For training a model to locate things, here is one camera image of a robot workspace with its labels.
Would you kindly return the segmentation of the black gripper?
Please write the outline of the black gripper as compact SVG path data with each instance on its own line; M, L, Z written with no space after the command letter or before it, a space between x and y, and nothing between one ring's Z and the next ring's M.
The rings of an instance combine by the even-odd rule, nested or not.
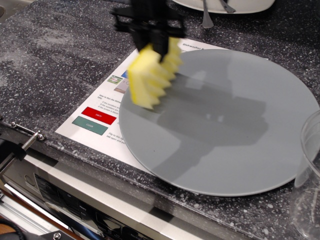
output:
M168 53L169 36L184 38L184 17L170 8L165 0L130 0L129 6L115 8L115 29L130 33L140 52L152 44L161 63Z

